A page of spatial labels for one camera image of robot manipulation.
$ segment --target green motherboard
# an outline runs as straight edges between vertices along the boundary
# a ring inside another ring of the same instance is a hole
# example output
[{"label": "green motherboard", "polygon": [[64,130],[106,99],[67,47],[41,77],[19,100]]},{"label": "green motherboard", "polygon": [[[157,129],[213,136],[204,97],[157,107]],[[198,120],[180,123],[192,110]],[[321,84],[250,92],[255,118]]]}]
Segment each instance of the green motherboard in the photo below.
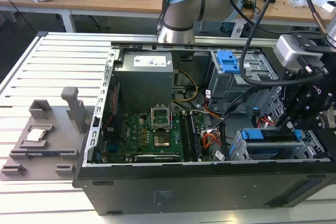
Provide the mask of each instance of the green motherboard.
[{"label": "green motherboard", "polygon": [[[132,162],[132,156],[137,154],[177,155],[180,157],[180,162],[183,162],[183,141],[179,116],[179,113],[171,114],[169,130],[153,131],[151,113],[124,114],[118,147],[115,147],[115,143],[109,143],[107,146],[108,162]],[[201,131],[205,129],[203,115],[194,113],[194,120],[200,143]],[[154,118],[154,123],[167,122],[164,114],[158,114]]]}]

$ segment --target slotted metal workbench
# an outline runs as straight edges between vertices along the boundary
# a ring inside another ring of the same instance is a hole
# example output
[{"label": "slotted metal workbench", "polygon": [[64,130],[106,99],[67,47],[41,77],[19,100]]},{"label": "slotted metal workbench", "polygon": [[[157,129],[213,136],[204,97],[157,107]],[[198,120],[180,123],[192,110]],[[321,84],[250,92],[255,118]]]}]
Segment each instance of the slotted metal workbench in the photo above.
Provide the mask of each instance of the slotted metal workbench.
[{"label": "slotted metal workbench", "polygon": [[[111,41],[155,41],[150,35],[40,35],[0,84],[0,167],[25,127],[34,99],[47,99],[51,106],[67,105],[61,91],[64,86],[76,86],[79,99],[94,106]],[[196,41],[245,44],[245,39],[230,38]],[[274,45],[275,41],[257,39],[253,44]],[[71,182],[0,182],[0,223],[336,223],[336,186],[294,208],[101,217]]]}]

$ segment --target floor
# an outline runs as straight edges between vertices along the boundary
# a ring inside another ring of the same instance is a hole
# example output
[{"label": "floor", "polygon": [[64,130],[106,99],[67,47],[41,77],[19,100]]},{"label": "floor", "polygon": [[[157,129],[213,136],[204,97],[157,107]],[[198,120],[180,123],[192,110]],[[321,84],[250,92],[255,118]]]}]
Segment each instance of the floor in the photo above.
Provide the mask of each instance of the floor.
[{"label": "floor", "polygon": [[[64,31],[61,19],[57,19],[53,14],[22,13],[35,31]],[[23,20],[19,13],[16,13],[17,22],[11,24],[4,19],[0,13],[0,82],[6,77],[18,58],[25,51],[29,43],[34,39],[35,33]],[[116,34],[154,34],[156,19],[151,18],[124,18],[124,17],[96,17],[100,23],[99,33],[116,33]],[[75,25],[79,33],[97,33],[95,25],[87,16],[75,16]],[[227,37],[229,34],[219,30],[220,23],[206,23],[206,32],[200,33],[200,22],[194,26],[195,35],[197,36],[217,36]],[[273,38],[274,35],[258,33],[256,37]]]}]

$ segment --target white label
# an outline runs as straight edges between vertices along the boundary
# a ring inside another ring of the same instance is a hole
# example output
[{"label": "white label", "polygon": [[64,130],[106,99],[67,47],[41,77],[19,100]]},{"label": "white label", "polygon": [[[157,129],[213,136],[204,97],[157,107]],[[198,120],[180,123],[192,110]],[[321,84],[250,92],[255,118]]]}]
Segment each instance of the white label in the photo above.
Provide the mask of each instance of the white label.
[{"label": "white label", "polygon": [[144,56],[134,57],[135,67],[166,67],[166,56]]},{"label": "white label", "polygon": [[28,153],[28,156],[42,156],[42,153]]},{"label": "white label", "polygon": [[211,91],[209,89],[205,90],[205,96],[208,98],[208,99],[211,99]]},{"label": "white label", "polygon": [[219,159],[220,161],[223,161],[223,159],[224,159],[224,155],[223,155],[222,153],[220,153],[219,151],[217,151],[217,152],[215,153],[215,156],[218,157],[218,159]]}]

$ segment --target desk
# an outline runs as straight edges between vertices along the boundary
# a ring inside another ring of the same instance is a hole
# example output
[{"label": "desk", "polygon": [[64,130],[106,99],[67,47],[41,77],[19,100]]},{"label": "desk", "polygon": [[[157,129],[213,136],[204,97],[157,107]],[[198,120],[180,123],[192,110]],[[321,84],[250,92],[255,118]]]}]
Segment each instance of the desk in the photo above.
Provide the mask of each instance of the desk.
[{"label": "desk", "polygon": [[[154,35],[48,33],[36,37],[0,84],[0,167],[28,122],[34,99],[65,105],[64,86],[77,86],[85,106],[96,105],[111,41],[155,42]],[[232,44],[231,38],[196,37],[197,43]],[[235,39],[244,45],[246,39]],[[254,39],[252,46],[275,45]],[[71,181],[0,181],[0,223],[335,223],[336,186],[329,186],[294,208],[209,211],[176,214],[98,216]]]},{"label": "desk", "polygon": [[[158,18],[162,7],[162,0],[52,0],[40,3],[29,0],[12,1],[21,12],[60,14],[67,32],[76,31],[73,14]],[[261,9],[264,2],[258,0],[257,6]],[[326,23],[334,16],[320,7],[316,9]],[[0,0],[0,10],[15,11],[8,0]],[[250,16],[251,10],[243,9],[243,13]],[[232,37],[239,37],[246,22],[239,17],[234,22],[236,25]],[[294,8],[288,4],[288,0],[277,0],[270,4],[261,23],[316,27],[307,7]]]}]

